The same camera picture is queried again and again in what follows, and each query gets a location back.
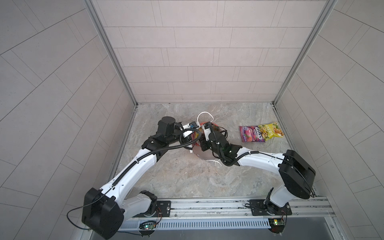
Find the red paper gift bag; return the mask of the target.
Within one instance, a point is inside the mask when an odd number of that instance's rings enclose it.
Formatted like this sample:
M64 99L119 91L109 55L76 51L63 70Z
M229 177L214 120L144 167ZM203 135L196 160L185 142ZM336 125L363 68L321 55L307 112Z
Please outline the red paper gift bag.
M200 120L201 115L208 115L208 121L205 122L203 120ZM199 159L203 160L207 163L212 163L215 165L215 167L220 168L222 166L222 163L218 156L215 155L215 153L210 149L210 142L208 142L209 138L205 135L205 127L204 124L207 122L211 122L214 130L220 130L220 127L213 123L214 117L209 112L201 112L197 116L196 120L196 126L198 127L198 130L200 131L201 138L198 142L194 143L193 145L189 145L190 153L196 155Z

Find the purple raspberry candy packet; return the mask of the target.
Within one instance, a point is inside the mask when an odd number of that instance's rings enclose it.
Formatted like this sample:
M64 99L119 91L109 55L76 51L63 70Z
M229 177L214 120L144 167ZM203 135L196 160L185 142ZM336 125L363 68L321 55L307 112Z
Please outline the purple raspberry candy packet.
M259 126L239 126L240 136L243 143L261 142L266 140L263 138Z

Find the yellow green snack packet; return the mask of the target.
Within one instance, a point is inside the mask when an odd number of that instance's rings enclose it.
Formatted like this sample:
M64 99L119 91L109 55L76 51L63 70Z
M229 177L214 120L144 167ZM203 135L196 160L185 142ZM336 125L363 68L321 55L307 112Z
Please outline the yellow green snack packet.
M258 127L265 141L268 141L271 138L283 138L285 136L278 122L258 125Z

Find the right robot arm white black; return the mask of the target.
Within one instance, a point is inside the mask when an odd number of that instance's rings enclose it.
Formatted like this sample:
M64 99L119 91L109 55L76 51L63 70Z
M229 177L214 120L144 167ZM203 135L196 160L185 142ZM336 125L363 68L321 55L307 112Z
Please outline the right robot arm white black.
M280 175L283 185L272 188L262 203L262 209L270 215L286 214L289 201L294 198L307 200L313 195L316 171L293 150L284 154L253 151L230 144L225 135L211 130L204 130L200 143L202 151L211 150L227 167L248 166Z

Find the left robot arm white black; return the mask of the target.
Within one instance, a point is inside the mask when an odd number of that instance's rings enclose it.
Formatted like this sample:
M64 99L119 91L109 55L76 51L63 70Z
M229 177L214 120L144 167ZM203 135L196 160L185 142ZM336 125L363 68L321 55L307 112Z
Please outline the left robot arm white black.
M84 197L82 223L108 240L119 231L124 220L138 214L154 214L157 204L154 194L142 191L131 199L126 199L126 195L167 151L196 143L202 136L199 128L197 121L184 126L173 117L163 117L158 122L156 134L143 143L120 173L100 189L88 190Z

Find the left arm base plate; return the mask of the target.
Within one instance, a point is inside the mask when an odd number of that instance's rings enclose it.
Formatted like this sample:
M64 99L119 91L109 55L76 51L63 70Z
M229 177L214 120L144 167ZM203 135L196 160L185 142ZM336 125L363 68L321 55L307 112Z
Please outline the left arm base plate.
M158 210L160 210L162 217L169 217L171 201L157 201L156 204L151 203L149 209L145 213L137 214L134 216L134 218L154 218L160 215Z

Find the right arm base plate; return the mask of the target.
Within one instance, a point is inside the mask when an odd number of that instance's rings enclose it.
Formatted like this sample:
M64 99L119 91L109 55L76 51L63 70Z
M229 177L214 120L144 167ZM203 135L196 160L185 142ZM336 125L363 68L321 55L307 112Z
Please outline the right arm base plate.
M284 207L278 207L273 203L265 203L265 200L249 200L248 207L251 209L253 216L283 216L292 215L289 203Z

